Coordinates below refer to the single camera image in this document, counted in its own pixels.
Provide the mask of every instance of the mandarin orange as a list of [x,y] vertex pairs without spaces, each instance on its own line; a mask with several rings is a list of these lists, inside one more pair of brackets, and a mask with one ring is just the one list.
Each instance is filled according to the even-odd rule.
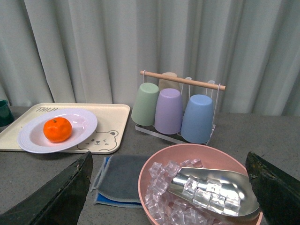
[[49,141],[60,143],[71,136],[72,125],[66,118],[56,117],[44,124],[43,132]]

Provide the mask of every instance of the green cup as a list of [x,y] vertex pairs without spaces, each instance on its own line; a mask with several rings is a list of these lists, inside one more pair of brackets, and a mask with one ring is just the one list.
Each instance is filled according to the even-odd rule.
[[137,91],[135,104],[132,108],[132,120],[142,126],[154,125],[156,103],[159,88],[153,83],[143,83]]
[[14,122],[14,116],[8,107],[7,100],[0,100],[0,127]]

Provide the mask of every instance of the metal scoop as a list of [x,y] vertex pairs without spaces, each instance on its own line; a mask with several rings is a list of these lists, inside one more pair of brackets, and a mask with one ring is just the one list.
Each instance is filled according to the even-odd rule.
[[[240,198],[240,210],[238,216],[220,214],[199,205],[195,205],[190,198],[182,193],[184,185],[186,184],[190,175],[199,181],[197,188],[205,191],[207,187],[206,180],[213,179],[222,183],[220,195],[238,196]],[[238,172],[183,167],[173,178],[168,191],[200,208],[202,211],[209,213],[213,217],[230,224],[245,224],[254,220],[260,213],[259,203],[257,202],[256,196],[252,191],[249,178]]]

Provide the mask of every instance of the white curtain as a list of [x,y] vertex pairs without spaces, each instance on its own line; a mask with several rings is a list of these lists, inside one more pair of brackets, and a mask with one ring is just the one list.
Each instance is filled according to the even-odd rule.
[[299,116],[299,12],[299,0],[0,0],[0,98],[132,107],[146,69],[226,85],[219,112]]

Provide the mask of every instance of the wooden dowel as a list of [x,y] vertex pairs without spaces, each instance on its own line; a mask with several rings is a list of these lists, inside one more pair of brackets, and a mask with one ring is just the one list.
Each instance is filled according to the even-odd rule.
[[[194,85],[194,86],[203,87],[203,88],[215,89],[215,90],[218,90],[218,87],[219,87],[218,84],[187,80],[187,79],[180,78],[180,77],[173,77],[173,76],[168,76],[168,75],[164,75],[164,74],[156,74],[156,73],[147,72],[147,71],[145,71],[144,75],[159,78],[159,79],[163,79],[163,80],[168,80],[168,81],[175,81],[175,82],[179,82],[179,83],[185,83],[185,84]],[[219,90],[225,90],[225,88],[226,88],[226,86],[220,85]]]

